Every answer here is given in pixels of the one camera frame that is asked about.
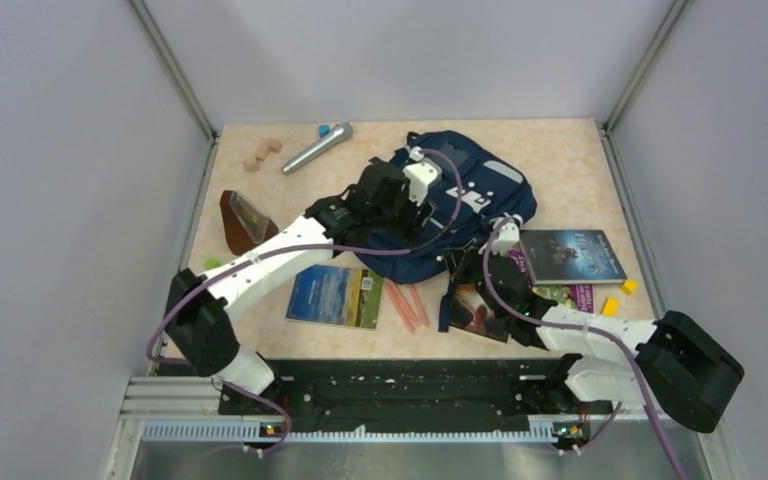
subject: gray floor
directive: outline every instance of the gray floor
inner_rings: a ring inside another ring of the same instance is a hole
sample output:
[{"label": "gray floor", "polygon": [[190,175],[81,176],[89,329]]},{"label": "gray floor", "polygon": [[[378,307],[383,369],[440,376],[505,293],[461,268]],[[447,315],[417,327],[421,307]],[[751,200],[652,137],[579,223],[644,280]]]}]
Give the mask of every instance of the gray floor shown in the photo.
[{"label": "gray floor", "polygon": [[[669,432],[690,478],[710,479],[696,435],[680,427]],[[618,422],[586,454],[563,458],[535,444],[288,444],[264,460],[231,450],[192,461],[216,445],[144,442],[132,480],[169,480],[185,467],[187,473],[175,480],[677,478],[643,422]]]}]

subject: beige tabletop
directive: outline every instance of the beige tabletop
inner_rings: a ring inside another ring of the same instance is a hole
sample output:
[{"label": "beige tabletop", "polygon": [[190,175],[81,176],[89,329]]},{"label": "beige tabletop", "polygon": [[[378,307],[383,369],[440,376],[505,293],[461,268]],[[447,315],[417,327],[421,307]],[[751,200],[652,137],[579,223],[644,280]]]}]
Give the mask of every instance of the beige tabletop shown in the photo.
[{"label": "beige tabletop", "polygon": [[[281,165],[317,138],[316,125],[226,126],[201,212],[190,268],[199,273],[214,257],[222,263],[234,259],[225,243],[219,197],[237,190],[279,228],[288,226],[315,200],[335,195],[359,178],[369,158],[389,159],[405,143],[408,131],[456,130],[519,168],[537,197],[537,214],[526,228],[603,229],[629,278],[640,288],[631,296],[616,286],[594,288],[594,306],[605,299],[620,301],[619,317],[651,319],[652,308],[631,244],[602,144],[592,119],[492,120],[353,123],[354,136],[289,176]],[[284,144],[283,150],[263,163],[259,172],[247,173],[246,157],[265,138]],[[354,255],[343,254],[329,263],[361,266]],[[290,280],[273,290],[243,318],[233,318],[240,343],[267,358],[511,358],[546,356],[513,340],[507,344],[452,329],[437,332],[440,298],[447,279],[441,274],[418,289],[432,320],[430,329],[410,334],[386,295],[374,331],[308,325],[286,320],[292,290]],[[169,356],[180,356],[174,345]]]}]

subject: navy blue backpack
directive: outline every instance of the navy blue backpack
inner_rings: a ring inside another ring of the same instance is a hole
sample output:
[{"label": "navy blue backpack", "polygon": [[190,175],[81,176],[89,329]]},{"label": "navy blue backpack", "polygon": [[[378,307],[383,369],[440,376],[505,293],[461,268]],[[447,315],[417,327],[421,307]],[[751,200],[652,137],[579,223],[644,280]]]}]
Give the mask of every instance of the navy blue backpack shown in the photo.
[{"label": "navy blue backpack", "polygon": [[[445,262],[439,260],[443,249],[485,243],[492,231],[490,221],[494,218],[510,214],[521,217],[525,223],[537,210],[537,200],[525,176],[469,137],[448,130],[422,135],[411,132],[407,135],[407,147],[397,150],[390,163],[398,167],[408,165],[412,162],[409,150],[417,146],[448,156],[457,165],[466,192],[455,223],[428,247],[398,257],[357,255],[375,273],[402,284],[418,283],[445,271]],[[434,155],[426,158],[437,164],[443,174],[426,197],[436,210],[415,245],[423,245],[445,228],[457,202],[455,177],[449,165]],[[410,247],[384,232],[371,234],[363,246],[385,250]]]}]

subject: yellow block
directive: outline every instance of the yellow block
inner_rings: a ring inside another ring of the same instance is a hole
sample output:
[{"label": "yellow block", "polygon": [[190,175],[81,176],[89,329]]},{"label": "yellow block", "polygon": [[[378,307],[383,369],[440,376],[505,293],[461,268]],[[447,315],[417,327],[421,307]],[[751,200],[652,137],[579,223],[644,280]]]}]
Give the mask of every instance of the yellow block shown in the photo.
[{"label": "yellow block", "polygon": [[622,284],[620,290],[622,290],[626,295],[631,295],[635,290],[637,290],[637,282],[629,278],[625,281],[625,283]]},{"label": "yellow block", "polygon": [[602,309],[602,315],[605,315],[606,317],[616,317],[619,308],[620,301],[614,297],[608,297],[608,300],[605,302],[605,308]]}]

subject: white wall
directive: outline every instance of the white wall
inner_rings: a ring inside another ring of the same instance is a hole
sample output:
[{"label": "white wall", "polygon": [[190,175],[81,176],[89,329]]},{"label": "white wall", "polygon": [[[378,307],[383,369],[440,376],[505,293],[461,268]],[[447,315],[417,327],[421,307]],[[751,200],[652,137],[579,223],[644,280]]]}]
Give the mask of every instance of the white wall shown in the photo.
[{"label": "white wall", "polygon": [[214,122],[606,119],[671,0],[149,0]]},{"label": "white wall", "polygon": [[768,479],[768,2],[695,2],[618,149],[673,306],[746,368],[727,421]]},{"label": "white wall", "polygon": [[205,145],[124,1],[0,0],[0,479],[99,476]]}]

